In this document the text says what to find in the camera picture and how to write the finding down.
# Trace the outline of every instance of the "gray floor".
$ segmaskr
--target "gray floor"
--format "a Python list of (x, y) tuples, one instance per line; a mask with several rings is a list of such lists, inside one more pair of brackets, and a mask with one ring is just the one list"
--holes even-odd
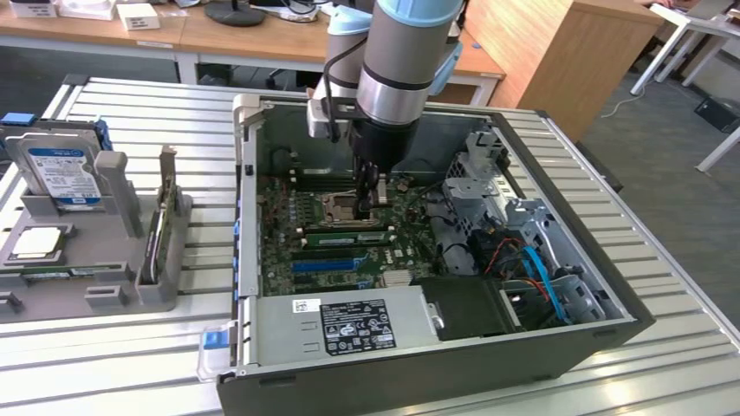
[[(68, 73), (176, 80), (171, 62), (138, 58), (0, 47), (0, 62), (0, 114), (40, 114)], [(263, 88), (266, 74), (267, 70), (240, 68), (235, 83)], [(280, 75), (279, 87), (288, 78), (290, 74)], [(631, 98), (635, 81), (636, 75), (627, 75), (604, 113)], [(631, 208), (738, 326), (740, 264), (734, 236), (740, 224), (740, 148), (720, 161), (711, 177), (694, 170), (726, 135), (694, 114), (699, 97), (672, 85), (648, 85), (643, 99), (595, 122), (584, 143), (624, 183)]]

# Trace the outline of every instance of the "aluminum extrusion table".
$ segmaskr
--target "aluminum extrusion table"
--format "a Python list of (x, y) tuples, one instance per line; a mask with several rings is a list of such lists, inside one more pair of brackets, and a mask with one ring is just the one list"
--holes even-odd
[[(0, 415), (222, 413), (215, 386), (196, 378), (196, 349), (203, 328), (224, 322), (231, 312), (231, 100), (247, 91), (102, 78), (60, 88), (44, 116), (106, 118), (140, 193), (154, 193), (160, 180), (160, 146), (179, 148), (178, 181), (196, 200), (179, 303), (166, 313), (0, 326)], [(530, 111), (502, 112), (658, 322), (558, 380), (382, 414), (739, 412), (736, 329), (552, 121)], [(512, 174), (523, 180), (516, 161)], [(527, 180), (520, 184), (534, 192)], [(23, 189), (12, 166), (0, 181), (0, 229), (18, 218)]]

